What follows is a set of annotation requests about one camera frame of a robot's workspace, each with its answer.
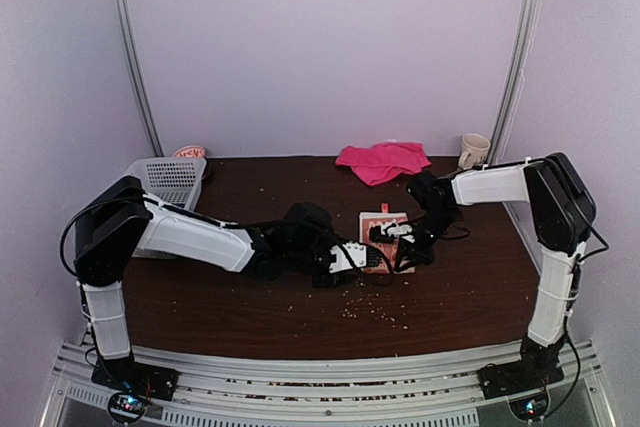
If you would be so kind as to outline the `pink towel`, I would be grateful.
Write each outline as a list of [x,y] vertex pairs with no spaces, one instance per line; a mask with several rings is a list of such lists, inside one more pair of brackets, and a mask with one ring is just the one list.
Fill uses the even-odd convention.
[[432,162],[423,145],[415,142],[384,142],[369,148],[345,147],[335,160],[348,167],[365,185],[375,187],[400,175],[416,175]]

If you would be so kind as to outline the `beige printed mug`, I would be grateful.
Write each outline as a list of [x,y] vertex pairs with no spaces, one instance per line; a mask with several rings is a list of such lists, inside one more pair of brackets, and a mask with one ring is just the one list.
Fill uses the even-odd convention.
[[461,137],[461,153],[458,159],[458,168],[471,169],[474,166],[482,166],[486,163],[491,141],[486,137],[468,133]]

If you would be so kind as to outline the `white plastic basket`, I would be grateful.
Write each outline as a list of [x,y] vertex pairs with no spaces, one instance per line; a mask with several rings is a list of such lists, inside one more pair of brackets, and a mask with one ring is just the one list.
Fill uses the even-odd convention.
[[[207,162],[204,158],[155,157],[133,162],[124,176],[136,177],[142,188],[165,204],[193,212],[199,200]],[[133,256],[151,259],[193,258],[203,249],[203,229],[189,219],[169,225],[169,216],[158,224],[153,237],[144,238]]]

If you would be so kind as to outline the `orange bunny towel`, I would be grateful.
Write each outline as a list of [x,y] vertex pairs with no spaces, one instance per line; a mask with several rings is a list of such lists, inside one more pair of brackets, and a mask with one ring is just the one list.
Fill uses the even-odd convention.
[[[398,238],[388,237],[384,238],[382,230],[386,227],[395,226],[401,222],[408,220],[408,216],[405,212],[391,212],[389,210],[389,204],[382,202],[380,208],[375,212],[360,212],[359,213],[359,242],[372,245],[379,249],[386,258],[390,261],[392,267],[395,266],[396,257],[398,253]],[[371,234],[371,229],[380,227],[380,234],[374,232]],[[374,252],[373,257],[378,260],[368,261],[367,267],[364,268],[364,272],[367,274],[385,275],[389,274],[389,269],[384,259],[377,251]],[[409,275],[416,271],[416,267],[408,267],[402,271],[396,271],[396,273]]]

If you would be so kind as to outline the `red white bowl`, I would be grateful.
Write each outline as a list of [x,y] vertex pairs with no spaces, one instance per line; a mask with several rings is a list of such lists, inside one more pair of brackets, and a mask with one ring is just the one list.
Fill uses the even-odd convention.
[[176,158],[205,158],[206,149],[200,145],[187,145],[177,149],[173,156]]

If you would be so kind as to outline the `aluminium post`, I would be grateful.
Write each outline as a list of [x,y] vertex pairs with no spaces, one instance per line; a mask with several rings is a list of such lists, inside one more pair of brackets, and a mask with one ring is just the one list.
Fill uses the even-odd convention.
[[526,59],[535,35],[540,0],[521,0],[511,60],[491,137],[488,162],[493,165],[504,157],[506,145],[515,121],[524,82]]
[[127,0],[114,0],[119,22],[120,36],[124,46],[126,67],[137,110],[139,112],[146,139],[156,157],[164,155],[160,135],[149,103],[141,64],[136,48],[131,15]]

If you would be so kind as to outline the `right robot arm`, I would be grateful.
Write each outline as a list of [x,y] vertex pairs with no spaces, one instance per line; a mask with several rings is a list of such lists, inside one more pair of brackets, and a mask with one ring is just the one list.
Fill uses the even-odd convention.
[[529,206],[542,254],[538,293],[520,358],[504,373],[530,389],[551,378],[567,336],[580,265],[593,236],[596,205],[569,157],[556,152],[497,166],[472,167],[447,176],[414,176],[408,193],[422,217],[383,228],[398,241],[398,258],[419,264],[461,218],[461,207],[520,202]]

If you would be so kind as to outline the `right aluminium post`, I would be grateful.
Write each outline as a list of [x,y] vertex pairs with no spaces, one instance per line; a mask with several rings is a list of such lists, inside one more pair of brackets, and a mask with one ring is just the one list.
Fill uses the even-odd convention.
[[493,165],[504,157],[506,145],[515,121],[524,82],[526,59],[535,35],[540,0],[521,0],[511,60],[491,137],[488,162]]

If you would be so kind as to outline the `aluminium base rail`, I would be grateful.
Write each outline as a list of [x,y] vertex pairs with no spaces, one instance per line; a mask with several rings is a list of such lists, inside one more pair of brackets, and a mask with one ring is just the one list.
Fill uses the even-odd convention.
[[[91,383],[85,352],[63,343],[36,426],[116,426],[111,391]],[[134,347],[175,369],[171,401],[153,401],[134,426],[622,426],[591,342],[577,344],[581,378],[555,414],[528,425],[517,397],[487,399],[476,371],[516,360],[517,342],[445,353],[344,361],[270,361]]]

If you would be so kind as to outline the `left aluminium post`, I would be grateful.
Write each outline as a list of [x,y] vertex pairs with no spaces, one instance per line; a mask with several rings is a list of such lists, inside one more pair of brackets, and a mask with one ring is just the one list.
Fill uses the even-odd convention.
[[141,64],[136,48],[131,15],[127,0],[114,0],[119,22],[120,36],[124,46],[126,67],[137,110],[139,112],[146,139],[156,157],[164,155],[160,135],[149,103]]

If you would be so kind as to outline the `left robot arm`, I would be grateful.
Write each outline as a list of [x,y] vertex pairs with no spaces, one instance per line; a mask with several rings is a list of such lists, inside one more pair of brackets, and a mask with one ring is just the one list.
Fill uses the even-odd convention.
[[294,204],[282,219],[257,223],[218,220],[146,191],[124,176],[76,213],[63,230],[74,237],[74,257],[63,267],[81,289],[97,355],[106,376],[123,391],[144,380],[128,334],[125,270],[134,258],[186,258],[236,274],[309,275],[317,288],[334,286],[367,264],[365,246],[341,239],[320,206]]

